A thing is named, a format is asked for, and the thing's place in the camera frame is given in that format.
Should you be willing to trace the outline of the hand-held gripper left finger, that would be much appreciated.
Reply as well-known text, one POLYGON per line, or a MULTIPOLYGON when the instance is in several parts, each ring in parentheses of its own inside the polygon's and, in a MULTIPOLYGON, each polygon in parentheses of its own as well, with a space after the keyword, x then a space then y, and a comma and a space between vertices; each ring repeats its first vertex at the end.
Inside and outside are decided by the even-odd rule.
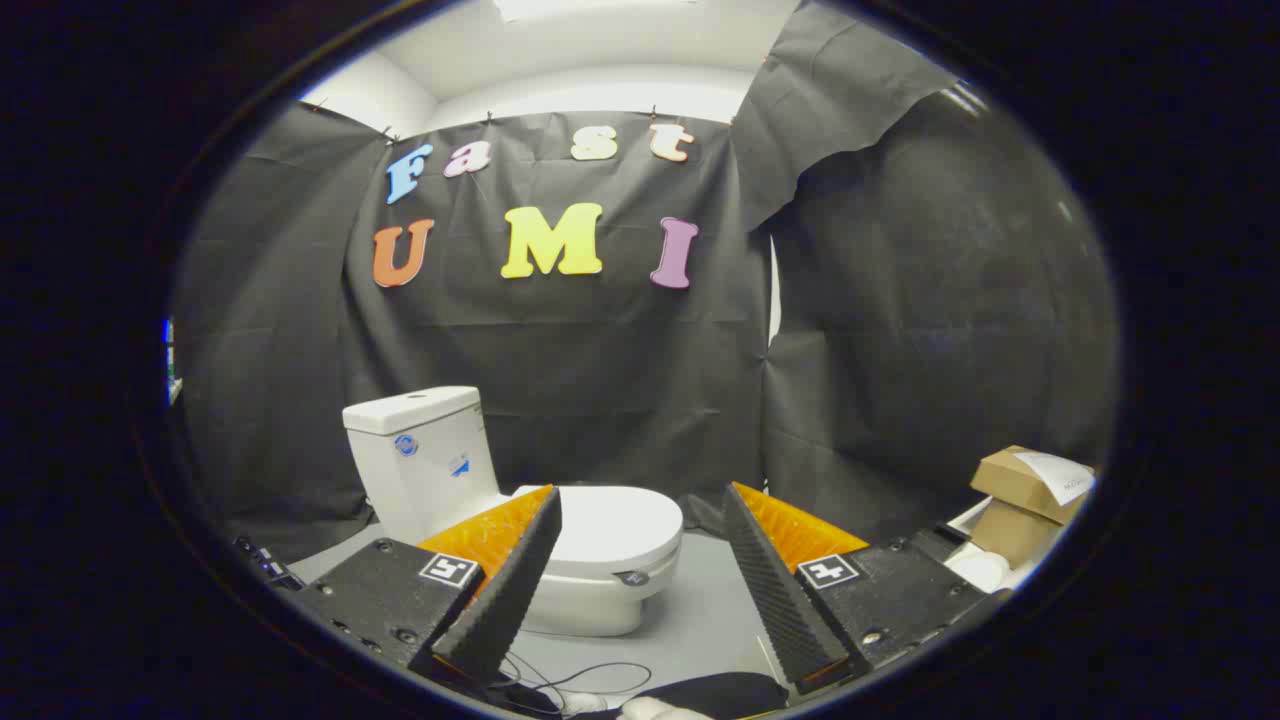
POLYGON ((348 647, 462 687, 497 679, 562 529, 538 486, 419 544, 376 538, 296 593, 348 647))

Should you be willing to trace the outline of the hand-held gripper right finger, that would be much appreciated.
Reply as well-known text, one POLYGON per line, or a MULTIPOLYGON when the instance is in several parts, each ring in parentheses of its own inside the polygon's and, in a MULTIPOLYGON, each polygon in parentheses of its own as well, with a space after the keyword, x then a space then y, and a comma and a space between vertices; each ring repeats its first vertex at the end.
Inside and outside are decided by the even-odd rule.
POLYGON ((946 568, 923 536, 873 544, 740 483, 724 491, 723 524, 774 656, 800 694, 964 634, 1006 600, 946 568))

